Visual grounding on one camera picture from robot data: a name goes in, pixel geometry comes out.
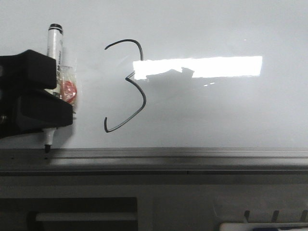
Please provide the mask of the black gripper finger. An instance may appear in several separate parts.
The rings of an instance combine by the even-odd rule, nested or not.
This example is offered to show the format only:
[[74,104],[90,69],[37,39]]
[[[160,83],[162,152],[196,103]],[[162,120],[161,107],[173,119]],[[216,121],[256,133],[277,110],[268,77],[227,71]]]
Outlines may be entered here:
[[54,89],[56,60],[34,50],[0,57],[0,90]]
[[1,99],[0,114],[7,117],[0,126],[1,138],[73,124],[72,105],[39,90]]

